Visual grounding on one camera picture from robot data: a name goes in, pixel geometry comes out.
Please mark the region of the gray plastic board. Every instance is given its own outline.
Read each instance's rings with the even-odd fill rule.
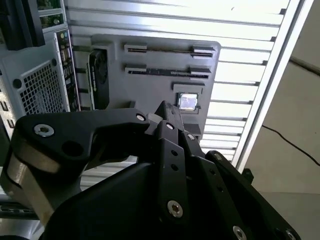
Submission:
[[[198,94],[197,108],[182,110],[181,114],[184,124],[199,124],[203,133],[219,43],[99,34],[92,36],[91,44],[92,50],[107,50],[108,108],[126,108],[135,102],[143,113],[154,113],[164,100],[178,105],[180,93]],[[161,75],[146,71],[158,71]],[[180,71],[185,71],[185,75],[180,75]]]

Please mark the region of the black cable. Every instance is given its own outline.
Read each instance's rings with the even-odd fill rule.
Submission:
[[[300,68],[303,68],[304,70],[306,70],[312,74],[317,75],[318,77],[320,77],[320,70],[317,67],[315,67],[309,63],[306,63],[306,62],[304,62],[300,59],[297,59],[295,57],[291,57],[289,62],[300,67]]]
[[[276,134],[278,134],[283,140],[285,140],[288,144],[290,144],[292,147],[294,147],[295,149],[298,149],[300,152],[302,152],[303,154],[305,154],[307,157],[309,157],[316,165],[318,165],[320,167],[320,163],[317,162],[315,160],[315,158],[313,156],[311,156],[309,153],[307,153],[306,151],[302,150],[300,147],[294,145],[292,142],[290,142],[289,140],[287,140],[280,132],[278,132],[277,130],[274,130],[268,126],[262,125],[262,127],[264,127],[265,129],[268,129]]]

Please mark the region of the perforated metal panel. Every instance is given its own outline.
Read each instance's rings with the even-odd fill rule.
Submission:
[[[26,115],[59,113],[64,109],[57,70],[47,63],[22,76],[25,90],[20,93]]]

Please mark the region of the gray motherboard mockup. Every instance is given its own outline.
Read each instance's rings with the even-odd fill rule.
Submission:
[[[91,108],[147,114],[166,100],[180,109],[185,129],[201,136],[220,49],[210,41],[94,35],[87,66]]]

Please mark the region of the cable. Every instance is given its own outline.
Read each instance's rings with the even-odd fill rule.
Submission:
[[[307,153],[306,151],[302,150],[300,147],[294,145],[292,142],[290,142],[289,140],[287,140],[280,132],[278,132],[277,130],[274,130],[270,127],[267,127],[265,125],[262,125],[262,127],[264,127],[265,129],[268,129],[276,134],[278,134],[283,140],[285,140],[288,144],[290,144],[292,147],[294,147],[295,149],[298,149],[300,152],[302,152],[303,154],[305,154],[307,157],[309,157],[316,165],[318,165],[320,167],[320,163],[317,162],[315,160],[315,158],[313,156],[311,156],[309,153]]]

